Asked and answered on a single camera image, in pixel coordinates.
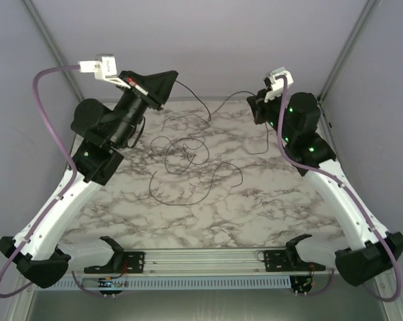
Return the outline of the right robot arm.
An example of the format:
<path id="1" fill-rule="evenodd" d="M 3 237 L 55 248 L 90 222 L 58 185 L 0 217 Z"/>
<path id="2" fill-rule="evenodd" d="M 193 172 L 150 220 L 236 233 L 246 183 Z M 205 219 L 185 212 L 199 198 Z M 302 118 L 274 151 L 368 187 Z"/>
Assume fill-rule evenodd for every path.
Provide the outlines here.
<path id="1" fill-rule="evenodd" d="M 311 183 L 333 211 L 345 235 L 345 243 L 328 243 L 310 234 L 300 235 L 286 244 L 291 266 L 299 270 L 304 263 L 335 269 L 352 286 L 392 268 L 391 258 L 403 252 L 403 235 L 391 233 L 364 205 L 346 178 L 335 153 L 317 133 L 321 111 L 311 93 L 293 94 L 279 122 L 282 98 L 268 102 L 266 90 L 247 99 L 255 124 L 268 124 L 282 138 L 285 153 L 299 174 Z"/>

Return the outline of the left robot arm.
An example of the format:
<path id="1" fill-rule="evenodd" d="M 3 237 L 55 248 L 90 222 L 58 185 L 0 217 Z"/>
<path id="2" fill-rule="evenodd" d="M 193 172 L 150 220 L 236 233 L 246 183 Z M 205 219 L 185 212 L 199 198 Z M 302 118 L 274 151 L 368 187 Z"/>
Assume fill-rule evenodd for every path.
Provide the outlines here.
<path id="1" fill-rule="evenodd" d="M 113 109 L 87 98 L 74 112 L 71 129 L 82 137 L 68 168 L 47 203 L 20 233 L 0 239 L 0 252 L 31 283 L 49 288 L 67 272 L 113 274 L 120 272 L 125 251 L 113 238 L 92 243 L 60 245 L 76 214 L 115 174 L 124 159 L 120 153 L 129 140 L 139 140 L 147 109 L 162 110 L 178 77 L 175 70 L 142 76 L 122 71 L 123 92 Z"/>

